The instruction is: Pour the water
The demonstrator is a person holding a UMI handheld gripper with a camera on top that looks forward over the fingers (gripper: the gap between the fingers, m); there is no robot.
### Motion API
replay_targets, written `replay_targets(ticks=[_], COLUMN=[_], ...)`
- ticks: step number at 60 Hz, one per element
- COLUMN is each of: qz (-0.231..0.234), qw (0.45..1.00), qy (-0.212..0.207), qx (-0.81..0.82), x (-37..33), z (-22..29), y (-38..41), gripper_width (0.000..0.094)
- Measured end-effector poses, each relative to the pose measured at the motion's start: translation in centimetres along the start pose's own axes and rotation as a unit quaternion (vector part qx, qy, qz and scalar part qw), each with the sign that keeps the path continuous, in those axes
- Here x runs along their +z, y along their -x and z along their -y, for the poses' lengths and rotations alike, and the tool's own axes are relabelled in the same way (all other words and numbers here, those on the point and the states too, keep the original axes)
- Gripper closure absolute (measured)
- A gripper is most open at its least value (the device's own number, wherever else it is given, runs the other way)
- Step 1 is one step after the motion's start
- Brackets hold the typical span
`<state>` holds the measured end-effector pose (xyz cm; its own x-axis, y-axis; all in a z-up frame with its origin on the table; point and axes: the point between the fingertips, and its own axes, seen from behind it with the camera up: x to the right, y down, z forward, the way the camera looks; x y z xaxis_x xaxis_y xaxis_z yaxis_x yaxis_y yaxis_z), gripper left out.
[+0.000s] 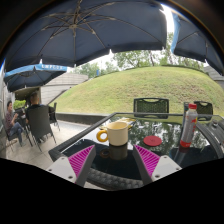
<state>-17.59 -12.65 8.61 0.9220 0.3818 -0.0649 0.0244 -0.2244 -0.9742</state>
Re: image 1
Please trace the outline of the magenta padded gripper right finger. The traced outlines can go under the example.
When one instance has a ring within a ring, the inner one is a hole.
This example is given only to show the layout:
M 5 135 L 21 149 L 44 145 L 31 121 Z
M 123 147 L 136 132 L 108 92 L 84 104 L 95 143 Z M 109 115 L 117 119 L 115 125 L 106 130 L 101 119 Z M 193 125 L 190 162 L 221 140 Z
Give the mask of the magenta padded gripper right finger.
M 137 163 L 143 185 L 148 185 L 181 170 L 181 167 L 169 156 L 159 156 L 139 145 L 133 146 L 133 156 Z

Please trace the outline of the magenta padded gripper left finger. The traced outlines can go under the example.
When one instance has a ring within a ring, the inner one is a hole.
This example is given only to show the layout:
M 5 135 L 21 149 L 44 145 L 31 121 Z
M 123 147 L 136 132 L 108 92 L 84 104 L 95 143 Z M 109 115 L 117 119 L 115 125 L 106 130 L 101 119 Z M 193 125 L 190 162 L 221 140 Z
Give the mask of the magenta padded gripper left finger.
M 58 158 L 47 171 L 83 187 L 95 156 L 95 146 L 91 145 L 69 157 Z

